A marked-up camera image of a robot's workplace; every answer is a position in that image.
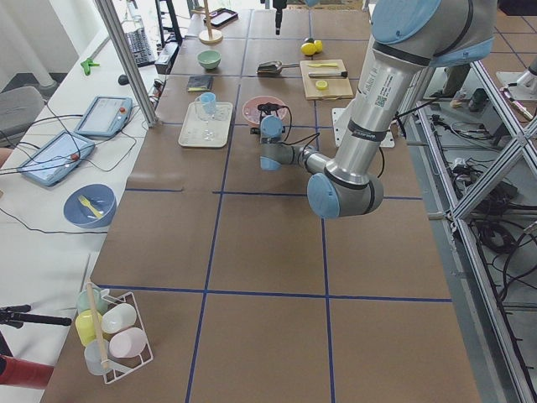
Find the pink bowl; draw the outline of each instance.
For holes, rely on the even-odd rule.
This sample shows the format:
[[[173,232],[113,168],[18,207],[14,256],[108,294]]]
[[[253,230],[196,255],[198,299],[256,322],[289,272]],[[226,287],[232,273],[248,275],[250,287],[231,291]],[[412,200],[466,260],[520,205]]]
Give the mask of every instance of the pink bowl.
[[[270,97],[268,95],[263,95],[261,97],[255,97],[250,99],[249,101],[246,101],[244,105],[242,106],[242,115],[248,122],[248,125],[251,128],[258,128],[259,127],[259,114],[258,111],[258,105],[261,105],[262,103],[277,103],[278,105],[285,105],[284,102],[281,99],[278,99],[277,97]],[[278,114],[276,112],[272,112],[274,116],[277,116],[280,119],[285,118],[285,115],[287,115],[287,109],[280,109],[278,110]]]

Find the table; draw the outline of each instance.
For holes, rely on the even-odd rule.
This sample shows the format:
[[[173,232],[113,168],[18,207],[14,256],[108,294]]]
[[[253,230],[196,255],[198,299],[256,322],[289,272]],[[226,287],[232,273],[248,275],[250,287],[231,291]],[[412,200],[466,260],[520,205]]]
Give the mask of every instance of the table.
[[[80,67],[80,62],[93,52],[106,35],[106,31],[102,31],[96,36],[50,98],[48,105],[55,114],[82,114],[97,95],[133,96],[130,86],[117,84],[117,77],[123,73],[123,69],[111,42],[96,58],[101,66],[92,67],[89,76],[84,76]],[[140,71],[149,89],[158,77],[156,70],[150,66]],[[53,116],[50,110],[45,107],[38,119]],[[73,129],[78,119],[63,119],[62,122],[68,129]],[[41,146],[62,129],[56,120],[38,123],[30,128],[23,141]],[[103,172],[88,162],[82,162],[64,181],[52,188],[37,186],[20,174],[2,175],[0,190],[4,195],[0,199],[0,207],[31,228],[80,231],[80,228],[64,219],[64,201],[82,186],[104,183],[114,190],[120,202],[146,130],[142,113],[134,113],[132,122],[124,129],[130,137],[119,134],[114,139],[97,145],[90,160],[104,170],[111,168],[132,147],[127,157],[110,172]],[[21,144],[3,168],[16,167],[26,160],[28,157],[23,149],[30,154],[35,150]],[[0,306],[30,304],[33,307],[30,313],[73,318],[76,314],[76,297],[93,269],[107,228],[97,230],[103,233],[80,235],[37,233],[29,231],[3,213],[0,214],[0,228],[4,275]],[[17,358],[55,365],[69,328],[27,323],[19,330],[8,326],[3,326],[1,330]],[[42,394],[42,390],[0,386],[1,401],[39,401]]]
[[[325,43],[316,59],[342,58],[356,86],[367,15],[288,11],[281,37],[273,26],[273,12],[243,11],[212,46],[223,54],[213,91],[236,108],[222,149],[177,144],[196,97],[185,85],[207,49],[186,38],[162,124],[145,137],[93,270],[97,284],[135,293],[154,361],[105,386],[86,372],[72,328],[43,403],[480,401],[404,141],[385,151],[376,212],[321,220],[303,170],[259,169],[240,112],[250,97],[277,96],[292,109],[293,139],[319,131],[333,155],[331,109],[346,102],[306,101],[298,71],[255,70],[301,60],[312,36]]]

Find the black tripod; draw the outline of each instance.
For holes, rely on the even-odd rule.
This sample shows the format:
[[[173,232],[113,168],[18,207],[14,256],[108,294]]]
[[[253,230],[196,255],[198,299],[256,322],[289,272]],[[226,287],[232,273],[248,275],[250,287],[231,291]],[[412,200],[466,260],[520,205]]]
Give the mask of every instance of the black tripod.
[[[25,322],[44,323],[48,325],[70,326],[72,320],[69,317],[47,317],[44,315],[32,315],[30,305],[5,306],[0,308],[0,325],[9,325],[20,329]],[[12,357],[6,339],[0,332],[0,354]]]

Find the red cylinder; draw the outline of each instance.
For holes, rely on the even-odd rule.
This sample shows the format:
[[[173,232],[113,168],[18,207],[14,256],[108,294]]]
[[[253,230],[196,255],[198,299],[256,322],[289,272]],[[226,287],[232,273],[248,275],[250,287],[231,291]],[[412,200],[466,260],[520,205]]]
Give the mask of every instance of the red cylinder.
[[[44,389],[54,367],[0,355],[0,385]]]

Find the wooden board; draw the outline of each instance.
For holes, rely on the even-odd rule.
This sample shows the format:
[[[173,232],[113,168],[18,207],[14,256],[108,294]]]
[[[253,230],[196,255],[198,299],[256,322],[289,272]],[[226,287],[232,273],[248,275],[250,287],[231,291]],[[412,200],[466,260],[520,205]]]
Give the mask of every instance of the wooden board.
[[[318,63],[337,63],[337,67],[312,67],[310,64]],[[352,98],[354,93],[352,92],[351,82],[348,78],[309,78],[308,73],[330,73],[338,71],[346,71],[343,60],[330,59],[330,60],[302,60],[300,62],[300,72],[302,73],[302,81],[304,82],[305,99],[342,99]],[[325,90],[318,90],[315,88],[315,82],[317,80],[325,80],[328,82],[328,88]]]

